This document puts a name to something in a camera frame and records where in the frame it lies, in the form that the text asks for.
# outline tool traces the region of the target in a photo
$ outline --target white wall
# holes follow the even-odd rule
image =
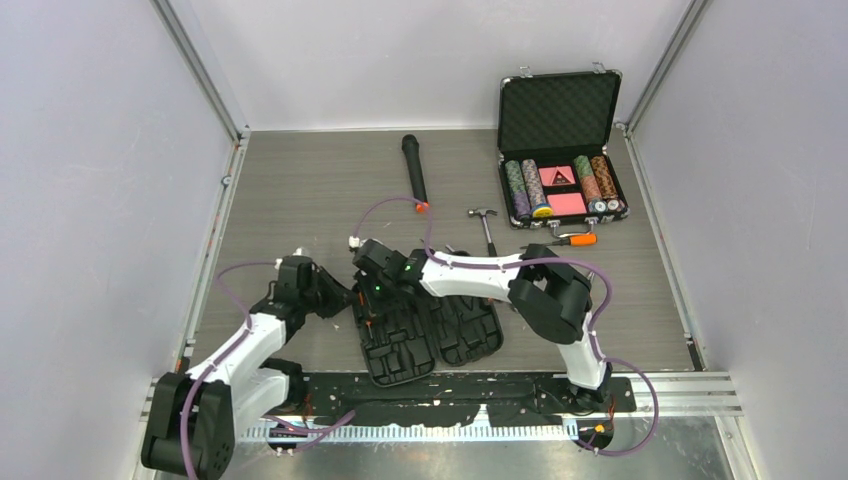
[[[0,15],[3,478],[127,478],[231,146],[148,0]]]
[[[636,131],[771,478],[848,468],[848,4],[713,2]]]
[[[627,119],[688,0],[191,0],[255,130],[497,124],[498,82],[624,73]]]

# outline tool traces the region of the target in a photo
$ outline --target orange handle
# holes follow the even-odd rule
[[[569,240],[571,240],[572,247],[586,247],[598,243],[598,236],[594,233],[587,233],[584,235],[574,235],[573,237],[569,237]]]

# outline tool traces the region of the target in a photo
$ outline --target hammer head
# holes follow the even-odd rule
[[[497,215],[498,212],[492,210],[491,208],[469,208],[468,216],[469,217],[485,217],[486,215]]]

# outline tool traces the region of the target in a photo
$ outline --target black triangle logo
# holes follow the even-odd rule
[[[563,175],[563,173],[559,169],[557,169],[556,173],[554,174],[554,180],[551,182],[551,185],[571,185],[571,181],[568,179],[568,177]]]

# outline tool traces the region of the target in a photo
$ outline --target stack of poker chips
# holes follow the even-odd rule
[[[545,198],[545,191],[542,189],[542,178],[539,176],[539,169],[536,167],[534,160],[524,160],[521,162],[521,173],[524,174],[524,184],[527,186],[527,197],[530,199],[530,209],[533,218],[550,217],[554,214],[554,209]]]
[[[595,179],[598,181],[598,187],[601,190],[601,196],[607,202],[607,209],[611,212],[619,212],[624,209],[624,202],[618,198],[618,192],[615,190],[615,182],[612,181],[612,175],[607,167],[606,159],[602,156],[592,157],[592,169],[595,171]]]
[[[601,188],[595,179],[595,172],[592,170],[589,158],[585,155],[575,158],[574,169],[577,171],[577,178],[580,179],[580,186],[583,188],[583,195],[586,197],[586,208],[594,213],[607,211],[607,204],[604,202]]]
[[[527,188],[524,186],[521,166],[517,161],[510,160],[504,164],[504,169],[507,183],[509,183],[509,192],[512,194],[512,205],[515,207],[515,219],[527,220],[530,218],[532,209],[530,199],[527,197]]]

